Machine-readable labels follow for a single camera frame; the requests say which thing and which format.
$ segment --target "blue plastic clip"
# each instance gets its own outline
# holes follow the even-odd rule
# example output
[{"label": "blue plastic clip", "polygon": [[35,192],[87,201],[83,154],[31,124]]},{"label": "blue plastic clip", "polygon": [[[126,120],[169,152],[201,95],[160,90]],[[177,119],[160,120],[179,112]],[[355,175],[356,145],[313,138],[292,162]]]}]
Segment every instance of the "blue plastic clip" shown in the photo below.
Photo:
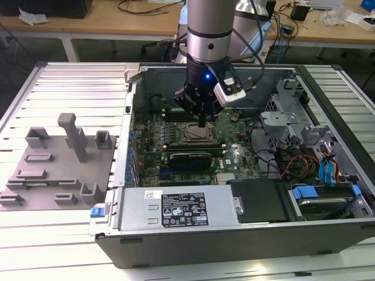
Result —
[{"label": "blue plastic clip", "polygon": [[327,166],[327,172],[326,172],[326,177],[325,177],[325,183],[329,184],[330,186],[335,186],[335,183],[332,182],[332,171],[333,171],[333,163],[328,162]]},{"label": "blue plastic clip", "polygon": [[354,185],[352,186],[352,190],[353,190],[353,192],[354,192],[356,198],[357,198],[359,195],[361,195],[361,193],[362,193],[362,192],[361,192],[361,189],[359,189],[358,185],[356,185],[356,184],[354,184]]},{"label": "blue plastic clip", "polygon": [[335,186],[335,183],[332,182],[332,171],[333,163],[331,161],[327,161],[326,157],[323,157],[321,160],[321,165],[319,166],[319,180],[324,180],[325,183],[333,187]]},{"label": "blue plastic clip", "polygon": [[105,217],[104,209],[105,208],[100,208],[100,207],[91,208],[90,217],[91,218],[104,218]]},{"label": "blue plastic clip", "polygon": [[301,198],[319,197],[314,186],[297,186],[295,189],[292,190],[292,192],[293,192],[294,198],[296,198],[297,200]]}]

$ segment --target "table leg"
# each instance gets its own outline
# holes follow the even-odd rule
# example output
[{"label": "table leg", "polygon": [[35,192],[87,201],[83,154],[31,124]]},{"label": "table leg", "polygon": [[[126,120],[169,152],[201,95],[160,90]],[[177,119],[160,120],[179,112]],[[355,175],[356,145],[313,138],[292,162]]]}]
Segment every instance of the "table leg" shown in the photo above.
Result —
[{"label": "table leg", "polygon": [[116,45],[116,40],[111,40],[111,48],[113,53],[117,53],[117,45]]},{"label": "table leg", "polygon": [[316,54],[316,57],[318,59],[321,59],[324,55],[324,52],[326,51],[326,48],[320,48],[320,50],[318,51],[318,53]]},{"label": "table leg", "polygon": [[6,40],[6,37],[4,36],[0,36],[0,47],[2,49],[7,49],[9,48],[9,44],[8,44],[8,41]]},{"label": "table leg", "polygon": [[68,61],[71,62],[71,63],[75,63],[75,62],[80,61],[77,50],[74,47],[73,43],[71,42],[71,38],[63,37],[63,38],[60,38],[60,39],[63,42],[65,53],[66,53],[66,56],[68,58]]},{"label": "table leg", "polygon": [[[272,46],[272,40],[265,40],[263,42],[263,47],[262,49],[260,50],[259,52],[259,58],[261,59],[261,61],[264,63],[267,56],[268,56],[268,51],[270,50],[270,47]],[[256,59],[254,64],[259,64],[259,61]]]}]

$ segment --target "small electronic device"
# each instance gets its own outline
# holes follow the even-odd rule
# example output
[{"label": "small electronic device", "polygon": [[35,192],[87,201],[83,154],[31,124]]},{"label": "small electronic device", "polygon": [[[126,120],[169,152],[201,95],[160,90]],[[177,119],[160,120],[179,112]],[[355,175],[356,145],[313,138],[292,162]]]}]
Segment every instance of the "small electronic device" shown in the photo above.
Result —
[{"label": "small electronic device", "polygon": [[366,11],[371,12],[373,9],[375,9],[375,0],[363,0],[361,7]]},{"label": "small electronic device", "polygon": [[366,17],[358,22],[358,25],[366,31],[375,31],[375,18]]},{"label": "small electronic device", "polygon": [[291,18],[293,20],[300,20],[301,22],[303,22],[306,19],[306,16],[310,9],[311,5],[296,3],[293,6]]}]

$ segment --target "power supply label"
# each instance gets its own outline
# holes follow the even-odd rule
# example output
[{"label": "power supply label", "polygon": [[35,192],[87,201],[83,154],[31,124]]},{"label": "power supply label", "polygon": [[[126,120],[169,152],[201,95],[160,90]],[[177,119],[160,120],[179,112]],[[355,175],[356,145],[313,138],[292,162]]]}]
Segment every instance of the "power supply label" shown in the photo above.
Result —
[{"label": "power supply label", "polygon": [[164,227],[197,227],[208,224],[204,193],[162,195],[162,225]]}]

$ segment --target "workbench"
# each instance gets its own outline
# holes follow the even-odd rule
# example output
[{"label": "workbench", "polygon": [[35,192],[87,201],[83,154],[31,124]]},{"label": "workbench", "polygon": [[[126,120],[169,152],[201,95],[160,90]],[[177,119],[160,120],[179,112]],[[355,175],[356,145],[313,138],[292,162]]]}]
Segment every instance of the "workbench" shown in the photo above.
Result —
[{"label": "workbench", "polygon": [[[153,41],[172,37],[178,25],[181,4],[168,8],[168,13],[156,16],[137,16],[121,12],[115,0],[93,0],[93,5],[85,19],[67,19],[48,17],[49,23],[29,26],[18,17],[0,17],[0,22],[17,37],[58,38],[62,41],[68,61],[79,61],[73,39],[105,39],[112,40],[141,40]],[[290,0],[278,0],[276,10]],[[347,7],[354,12],[360,12],[361,0],[347,0]],[[147,11],[163,4],[149,3],[148,0],[131,1],[129,9],[132,11]],[[290,15],[291,9],[284,10]],[[311,11],[304,22],[298,22],[299,32],[290,42],[290,46],[303,47],[333,47],[348,49],[375,48],[375,36],[357,25],[347,23],[344,26],[326,27],[320,20],[321,11]],[[288,20],[281,17],[283,23]],[[273,28],[265,41],[264,50],[272,45],[276,32],[276,24],[272,20]],[[0,30],[0,36],[9,36]]]},{"label": "workbench", "polygon": [[[26,149],[24,137],[31,126],[64,135],[56,120],[62,112],[73,112],[86,135],[101,129],[120,136],[127,97],[124,69],[125,63],[35,67],[0,121],[0,192]],[[374,159],[373,104],[344,71],[331,66],[306,69]],[[309,106],[321,124],[327,122],[314,100]],[[110,176],[107,198],[113,195],[112,187]],[[89,222],[90,210],[1,211],[0,279],[350,281],[369,280],[375,274],[374,238],[339,254],[121,270],[89,236]]]}]

